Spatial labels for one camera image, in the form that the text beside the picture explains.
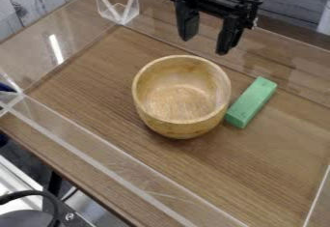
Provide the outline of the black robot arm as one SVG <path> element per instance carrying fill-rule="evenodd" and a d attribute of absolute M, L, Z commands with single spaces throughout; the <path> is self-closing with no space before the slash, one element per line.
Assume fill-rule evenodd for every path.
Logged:
<path fill-rule="evenodd" d="M 176 29 L 187 42 L 199 32 L 200 13 L 223 19 L 215 53 L 225 55 L 237 45 L 244 29 L 257 23 L 257 9 L 261 0 L 171 0 L 175 8 Z"/>

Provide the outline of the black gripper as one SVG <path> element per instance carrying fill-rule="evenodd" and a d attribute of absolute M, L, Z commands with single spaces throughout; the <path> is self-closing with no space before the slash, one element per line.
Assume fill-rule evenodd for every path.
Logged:
<path fill-rule="evenodd" d="M 261 0 L 171 0 L 175 3 L 176 27 L 187 42 L 199 32 L 200 14 L 224 18 L 217 35 L 216 53 L 225 55 L 237 45 L 243 28 L 252 29 L 257 22 Z"/>

